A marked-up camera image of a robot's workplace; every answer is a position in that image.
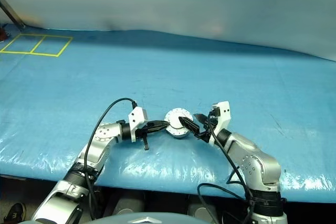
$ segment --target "shoe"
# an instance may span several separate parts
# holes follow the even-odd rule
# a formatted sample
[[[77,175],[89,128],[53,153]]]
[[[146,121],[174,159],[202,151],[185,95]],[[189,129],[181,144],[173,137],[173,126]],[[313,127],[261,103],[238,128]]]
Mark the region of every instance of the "shoe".
[[[4,224],[16,224],[24,221],[26,218],[26,206],[23,203],[12,205],[7,216],[4,218]]]

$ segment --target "white wall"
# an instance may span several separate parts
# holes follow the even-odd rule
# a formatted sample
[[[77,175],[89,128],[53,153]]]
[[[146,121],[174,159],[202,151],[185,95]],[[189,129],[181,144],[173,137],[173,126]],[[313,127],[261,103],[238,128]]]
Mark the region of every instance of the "white wall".
[[[25,23],[149,29],[336,59],[336,0],[7,0]]]

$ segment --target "black shoe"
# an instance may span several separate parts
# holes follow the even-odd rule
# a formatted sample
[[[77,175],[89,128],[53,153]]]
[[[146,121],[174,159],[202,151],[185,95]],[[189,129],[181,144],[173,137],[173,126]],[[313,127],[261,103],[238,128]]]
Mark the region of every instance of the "black shoe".
[[[7,216],[4,218],[4,224],[16,224],[24,221],[26,218],[26,206],[23,203],[12,205]]]

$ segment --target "round disc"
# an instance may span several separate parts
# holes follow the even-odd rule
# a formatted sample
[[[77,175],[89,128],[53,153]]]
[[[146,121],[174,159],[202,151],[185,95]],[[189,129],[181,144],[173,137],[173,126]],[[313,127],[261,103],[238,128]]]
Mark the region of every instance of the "round disc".
[[[166,128],[166,130],[173,137],[182,138],[188,135],[189,130],[182,126],[179,120],[179,116],[185,116],[193,120],[193,116],[190,114],[190,112],[182,108],[176,108],[169,111],[167,115],[164,117],[164,120],[170,123],[170,125]]]

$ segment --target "white backdrop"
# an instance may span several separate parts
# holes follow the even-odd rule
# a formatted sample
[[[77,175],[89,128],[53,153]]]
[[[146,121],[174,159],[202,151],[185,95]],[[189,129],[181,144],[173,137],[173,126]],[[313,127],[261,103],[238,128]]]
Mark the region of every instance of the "white backdrop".
[[[336,0],[7,1],[25,23],[43,28],[157,30],[336,60]]]

